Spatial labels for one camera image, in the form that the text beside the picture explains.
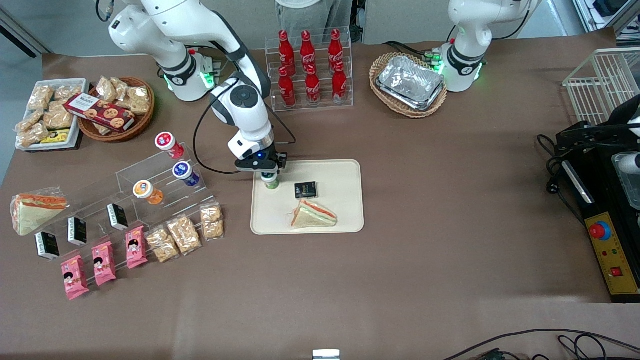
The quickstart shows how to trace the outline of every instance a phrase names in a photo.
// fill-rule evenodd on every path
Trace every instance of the woven bread basket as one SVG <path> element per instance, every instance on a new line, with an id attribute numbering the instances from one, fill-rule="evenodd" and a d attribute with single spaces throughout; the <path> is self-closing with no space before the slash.
<path id="1" fill-rule="evenodd" d="M 93 122 L 90 122 L 86 119 L 78 118 L 80 130 L 82 130 L 84 135 L 99 142 L 125 142 L 142 134 L 142 132 L 151 123 L 151 118 L 154 116 L 154 106 L 156 105 L 156 97 L 154 95 L 153 89 L 151 89 L 151 86 L 138 78 L 120 78 L 120 80 L 131 87 L 145 86 L 147 88 L 147 93 L 149 95 L 149 99 L 151 100 L 151 103 L 149 104 L 149 111 L 144 115 L 136 116 L 135 124 L 124 133 L 116 133 L 112 131 L 105 136 L 100 135 L 98 129 L 93 126 Z M 89 95 L 98 97 L 98 93 L 95 88 L 93 88 L 89 92 Z"/>
<path id="2" fill-rule="evenodd" d="M 391 95 L 383 92 L 376 86 L 376 78 L 380 75 L 380 73 L 385 70 L 389 61 L 396 56 L 406 56 L 416 64 L 424 67 L 429 67 L 427 63 L 416 58 L 415 56 L 403 54 L 403 53 L 388 53 L 386 55 L 380 56 L 376 61 L 374 61 L 371 69 L 369 70 L 369 84 L 371 85 L 371 90 L 380 98 L 382 102 L 384 102 L 391 110 L 395 111 L 398 114 L 402 114 L 406 117 L 410 117 L 412 119 L 421 119 L 432 115 L 436 110 L 438 110 L 442 103 L 447 98 L 447 85 L 445 84 L 444 88 L 438 95 L 438 97 L 433 101 L 433 104 L 427 109 L 427 111 L 417 111 L 415 109 L 410 108 L 407 104 L 401 102 L 400 100 L 392 97 Z"/>

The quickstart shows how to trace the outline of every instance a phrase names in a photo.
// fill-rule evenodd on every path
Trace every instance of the table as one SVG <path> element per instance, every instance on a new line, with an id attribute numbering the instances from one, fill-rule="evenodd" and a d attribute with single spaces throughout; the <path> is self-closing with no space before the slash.
<path id="1" fill-rule="evenodd" d="M 286 150 L 291 160 L 360 162 L 365 227 L 356 234 L 256 236 L 251 174 L 206 174 L 226 210 L 224 240 L 124 270 L 124 279 L 70 302 L 58 264 L 39 259 L 33 237 L 19 238 L 1 217 L 2 354 L 308 359 L 314 348 L 339 348 L 343 359 L 442 359 L 535 327 L 640 343 L 640 305 L 609 303 L 583 228 L 545 191 L 547 155 L 535 145 L 536 134 L 569 124 L 561 81 L 593 50 L 614 45 L 610 31 L 496 41 L 477 83 L 424 120 L 391 112 L 369 89 L 369 66 L 391 49 L 354 46 L 355 105 L 282 118 L 298 137 Z M 207 106 L 172 96 L 148 56 L 48 55 L 44 69 L 46 79 L 141 77 L 156 91 L 156 117 L 127 143 L 85 139 L 75 152 L 16 152 L 0 194 L 5 206 L 13 194 L 56 184 L 70 192 L 142 160 L 157 152 L 160 131 L 190 142 Z M 275 131 L 286 139 L 278 124 Z M 231 169 L 226 144 L 235 132 L 208 115 L 203 160 Z M 492 345 L 567 357 L 553 334 Z"/>

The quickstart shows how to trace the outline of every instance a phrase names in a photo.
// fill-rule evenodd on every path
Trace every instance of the pink snack package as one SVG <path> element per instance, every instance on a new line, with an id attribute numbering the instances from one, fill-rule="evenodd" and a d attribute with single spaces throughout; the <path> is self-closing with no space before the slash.
<path id="1" fill-rule="evenodd" d="M 147 250 L 145 246 L 144 235 L 139 226 L 127 232 L 124 241 L 127 244 L 127 268 L 133 269 L 147 262 Z"/>
<path id="2" fill-rule="evenodd" d="M 98 286 L 116 279 L 116 264 L 113 262 L 111 241 L 102 243 L 91 249 L 93 254 L 93 273 Z"/>
<path id="3" fill-rule="evenodd" d="M 80 255 L 62 263 L 62 276 L 65 278 L 65 292 L 69 300 L 89 291 L 84 276 L 84 263 Z"/>

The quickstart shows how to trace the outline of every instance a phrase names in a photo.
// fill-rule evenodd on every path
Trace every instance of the person's pant leg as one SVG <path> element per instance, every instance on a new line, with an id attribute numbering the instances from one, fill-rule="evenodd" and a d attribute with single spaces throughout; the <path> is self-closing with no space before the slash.
<path id="1" fill-rule="evenodd" d="M 300 37 L 303 30 L 323 29 L 331 12 L 331 1 L 321 0 L 307 8 L 292 9 L 276 3 L 280 28 L 287 30 L 289 37 Z"/>

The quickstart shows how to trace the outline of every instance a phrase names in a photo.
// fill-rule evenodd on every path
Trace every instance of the coca-cola bottle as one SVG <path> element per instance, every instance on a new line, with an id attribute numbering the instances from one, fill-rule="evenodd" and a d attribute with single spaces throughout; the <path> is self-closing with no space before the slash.
<path id="1" fill-rule="evenodd" d="M 289 76 L 296 75 L 296 58 L 293 55 L 293 46 L 289 42 L 289 36 L 287 35 L 286 30 L 280 30 L 280 47 L 278 50 L 280 51 L 280 62 L 282 62 L 282 66 L 287 68 L 287 73 Z"/>
<path id="2" fill-rule="evenodd" d="M 333 102 L 344 104 L 347 101 L 347 76 L 344 74 L 344 63 L 335 63 L 335 73 L 333 74 Z"/>
<path id="3" fill-rule="evenodd" d="M 293 91 L 293 81 L 289 77 L 289 71 L 286 66 L 281 66 L 280 69 L 280 80 L 278 81 L 278 86 L 280 87 L 280 95 L 282 95 L 282 100 L 284 100 L 285 108 L 292 108 L 296 105 L 296 95 Z"/>
<path id="4" fill-rule="evenodd" d="M 307 102 L 309 106 L 315 108 L 320 105 L 320 79 L 316 75 L 316 65 L 309 64 L 306 68 L 307 80 L 305 84 L 307 86 Z"/>
<path id="5" fill-rule="evenodd" d="M 342 43 L 340 42 L 340 30 L 331 30 L 331 44 L 329 44 L 329 72 L 333 75 L 335 64 L 342 61 Z"/>
<path id="6" fill-rule="evenodd" d="M 308 66 L 316 64 L 316 49 L 311 44 L 311 33 L 309 30 L 302 31 L 302 46 L 300 47 L 300 57 L 302 58 L 302 69 L 308 74 Z"/>

